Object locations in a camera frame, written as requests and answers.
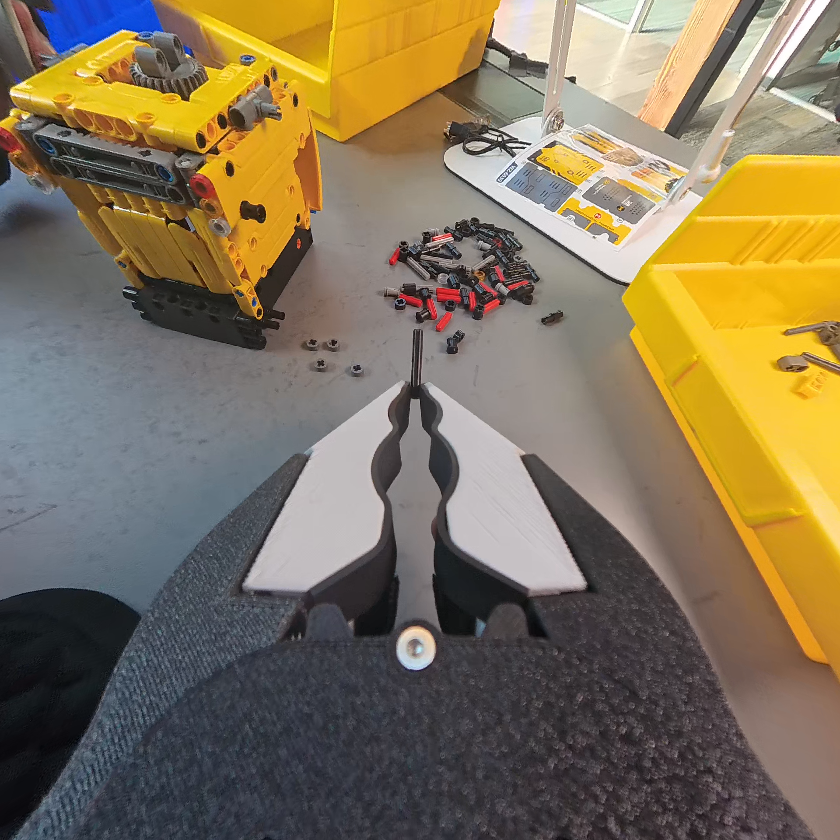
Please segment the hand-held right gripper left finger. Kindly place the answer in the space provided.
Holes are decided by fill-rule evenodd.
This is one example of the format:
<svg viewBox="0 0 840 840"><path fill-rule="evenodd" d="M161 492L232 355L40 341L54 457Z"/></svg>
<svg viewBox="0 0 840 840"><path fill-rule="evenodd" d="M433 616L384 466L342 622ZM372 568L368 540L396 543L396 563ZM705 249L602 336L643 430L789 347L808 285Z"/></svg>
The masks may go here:
<svg viewBox="0 0 840 840"><path fill-rule="evenodd" d="M389 634L399 580L392 504L412 389L398 382L303 455L242 591L335 605L358 636Z"/></svg>

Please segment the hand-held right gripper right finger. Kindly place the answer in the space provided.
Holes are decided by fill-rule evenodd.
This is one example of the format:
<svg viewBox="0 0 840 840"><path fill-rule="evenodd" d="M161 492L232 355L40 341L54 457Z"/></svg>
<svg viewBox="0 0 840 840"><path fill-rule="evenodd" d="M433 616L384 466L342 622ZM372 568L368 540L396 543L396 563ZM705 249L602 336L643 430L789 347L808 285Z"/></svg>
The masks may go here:
<svg viewBox="0 0 840 840"><path fill-rule="evenodd" d="M440 491L433 589L441 630L474 635L504 604L524 612L545 596L585 592L545 493L540 466L436 385L420 387L428 467Z"/></svg>

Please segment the yellow plastic bin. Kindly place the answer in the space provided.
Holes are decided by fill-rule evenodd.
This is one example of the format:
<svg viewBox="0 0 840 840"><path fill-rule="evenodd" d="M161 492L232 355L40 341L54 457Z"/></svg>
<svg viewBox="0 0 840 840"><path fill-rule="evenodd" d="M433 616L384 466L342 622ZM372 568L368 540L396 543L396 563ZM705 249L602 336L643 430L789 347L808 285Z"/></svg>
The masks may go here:
<svg viewBox="0 0 840 840"><path fill-rule="evenodd" d="M155 1L207 66L266 56L343 142L475 70L498 1Z"/></svg>
<svg viewBox="0 0 840 840"><path fill-rule="evenodd" d="M805 655L839 670L839 383L789 327L839 314L837 155L747 156L623 297L631 340Z"/></svg>

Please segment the yellow black lego truck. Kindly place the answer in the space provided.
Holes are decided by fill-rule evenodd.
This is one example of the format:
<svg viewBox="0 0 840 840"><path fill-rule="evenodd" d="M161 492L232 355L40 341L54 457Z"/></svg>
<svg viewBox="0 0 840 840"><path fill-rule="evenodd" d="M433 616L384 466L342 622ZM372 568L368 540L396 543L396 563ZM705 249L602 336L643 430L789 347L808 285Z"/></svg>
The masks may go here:
<svg viewBox="0 0 840 840"><path fill-rule="evenodd" d="M141 49L158 49L164 70L189 56L210 72L266 56L242 54L221 68L195 57L170 31L123 30L43 60L10 87L2 149L30 185L60 189L122 272L122 295L144 321L247 350L266 347L285 318L280 295L312 246L322 209L319 148L311 119L304 146L280 122L230 131L204 152L80 128L52 103L79 77L128 79Z"/></svg>

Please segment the yellow lego beam assembly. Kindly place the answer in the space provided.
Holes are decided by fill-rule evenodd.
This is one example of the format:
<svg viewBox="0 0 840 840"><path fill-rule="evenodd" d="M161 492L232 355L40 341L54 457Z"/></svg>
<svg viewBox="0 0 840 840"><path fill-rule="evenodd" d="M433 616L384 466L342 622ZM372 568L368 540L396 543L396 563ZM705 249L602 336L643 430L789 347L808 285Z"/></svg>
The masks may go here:
<svg viewBox="0 0 840 840"><path fill-rule="evenodd" d="M281 123L300 146L312 132L308 110L294 99L298 92L284 87L265 59L210 72L188 56L168 71L160 50L140 53L127 80L79 77L52 103L88 131L187 151L208 151L227 132L244 133L263 121Z"/></svg>

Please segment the pile of small lego parts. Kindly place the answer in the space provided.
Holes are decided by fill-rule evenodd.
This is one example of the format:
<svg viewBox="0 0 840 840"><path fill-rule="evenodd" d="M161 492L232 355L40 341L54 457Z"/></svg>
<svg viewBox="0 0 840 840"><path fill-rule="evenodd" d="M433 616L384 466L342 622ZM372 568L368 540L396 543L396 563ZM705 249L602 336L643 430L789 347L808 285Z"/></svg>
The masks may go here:
<svg viewBox="0 0 840 840"><path fill-rule="evenodd" d="M479 321L510 301L530 306L542 278L523 251L513 229L478 217L428 228L394 247L386 263L397 280L381 296L438 332L457 311Z"/></svg>

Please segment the printed lego leaflet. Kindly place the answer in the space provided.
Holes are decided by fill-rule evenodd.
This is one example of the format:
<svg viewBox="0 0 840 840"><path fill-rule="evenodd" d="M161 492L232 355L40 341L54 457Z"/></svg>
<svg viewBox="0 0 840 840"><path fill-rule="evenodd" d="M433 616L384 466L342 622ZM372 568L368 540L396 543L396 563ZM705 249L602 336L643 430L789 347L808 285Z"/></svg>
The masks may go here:
<svg viewBox="0 0 840 840"><path fill-rule="evenodd" d="M688 170L592 124L568 125L517 154L496 178L507 193L603 240L632 241Z"/></svg>

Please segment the dark lego pieces heap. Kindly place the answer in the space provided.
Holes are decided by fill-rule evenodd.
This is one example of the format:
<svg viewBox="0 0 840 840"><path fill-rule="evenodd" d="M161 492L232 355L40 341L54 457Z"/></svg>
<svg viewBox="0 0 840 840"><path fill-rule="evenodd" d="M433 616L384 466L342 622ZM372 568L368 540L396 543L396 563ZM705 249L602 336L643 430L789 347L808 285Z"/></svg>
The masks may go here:
<svg viewBox="0 0 840 840"><path fill-rule="evenodd" d="M816 350L786 354L776 361L779 371L796 375L792 387L795 396L814 400L828 383L828 378L839 377L839 321L823 320L789 327L782 331L786 338L812 336L819 344Z"/></svg>

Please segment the black padded wrist rest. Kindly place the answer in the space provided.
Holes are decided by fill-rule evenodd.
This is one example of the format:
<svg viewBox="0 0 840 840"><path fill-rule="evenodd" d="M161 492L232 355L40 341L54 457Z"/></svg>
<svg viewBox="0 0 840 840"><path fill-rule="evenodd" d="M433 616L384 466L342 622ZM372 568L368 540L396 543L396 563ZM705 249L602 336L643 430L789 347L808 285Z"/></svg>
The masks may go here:
<svg viewBox="0 0 840 840"><path fill-rule="evenodd" d="M1 601L1 838L42 802L88 729L140 614L97 591Z"/></svg>

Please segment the white board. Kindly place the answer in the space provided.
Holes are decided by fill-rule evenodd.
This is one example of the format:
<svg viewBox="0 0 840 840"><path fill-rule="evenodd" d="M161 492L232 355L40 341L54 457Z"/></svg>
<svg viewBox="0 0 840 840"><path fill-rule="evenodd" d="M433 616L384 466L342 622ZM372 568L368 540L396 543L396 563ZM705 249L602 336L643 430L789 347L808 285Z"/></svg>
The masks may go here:
<svg viewBox="0 0 840 840"><path fill-rule="evenodd" d="M592 123L580 125L566 123L565 126L580 128L586 124ZM592 125L628 144L639 146L670 160L667 153L651 151L644 144L611 133L600 124ZM444 154L446 168L451 174L507 209L516 218L536 229L563 250L619 285L627 287L635 279L643 264L701 202L701 195L688 192L676 205L664 207L662 203L657 213L646 221L632 241L627 242L622 248L613 248L605 241L594 239L561 219L548 214L538 214L537 210L529 208L520 196L507 193L496 183L498 173L504 170L517 154L543 138L539 117L512 123L505 126L503 131L511 135L513 139L524 142L524 148L515 151L513 155L503 150L469 154L460 143Z"/></svg>

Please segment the white stand leg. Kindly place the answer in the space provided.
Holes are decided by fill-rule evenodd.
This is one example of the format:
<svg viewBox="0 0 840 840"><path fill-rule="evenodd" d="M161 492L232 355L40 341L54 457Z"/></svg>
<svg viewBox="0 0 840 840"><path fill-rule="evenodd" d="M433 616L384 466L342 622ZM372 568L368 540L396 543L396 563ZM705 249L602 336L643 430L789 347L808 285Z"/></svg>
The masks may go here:
<svg viewBox="0 0 840 840"><path fill-rule="evenodd" d="M686 175L679 179L665 200L664 207L679 203L697 183L710 184L721 173L723 158L735 134L743 110L768 75L780 50L791 40L793 31L813 1L788 1L769 27L759 51L742 73L737 89L708 136Z"/></svg>

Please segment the blue plastic bin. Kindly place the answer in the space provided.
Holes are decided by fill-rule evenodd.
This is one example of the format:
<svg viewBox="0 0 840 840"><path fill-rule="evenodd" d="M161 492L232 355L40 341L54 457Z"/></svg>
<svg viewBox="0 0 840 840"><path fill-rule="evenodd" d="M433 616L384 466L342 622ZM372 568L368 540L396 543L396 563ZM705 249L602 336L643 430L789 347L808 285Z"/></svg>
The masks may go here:
<svg viewBox="0 0 840 840"><path fill-rule="evenodd" d="M52 46L60 53L78 44L92 46L120 30L162 30L152 1L54 1L39 11Z"/></svg>

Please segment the wooden post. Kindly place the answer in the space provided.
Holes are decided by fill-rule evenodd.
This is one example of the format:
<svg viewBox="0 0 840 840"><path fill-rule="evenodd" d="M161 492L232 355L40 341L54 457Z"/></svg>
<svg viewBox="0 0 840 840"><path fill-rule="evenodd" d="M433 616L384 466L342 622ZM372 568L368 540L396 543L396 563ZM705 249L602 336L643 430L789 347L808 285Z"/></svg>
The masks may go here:
<svg viewBox="0 0 840 840"><path fill-rule="evenodd" d="M688 94L739 1L696 1L637 117L666 130Z"/></svg>

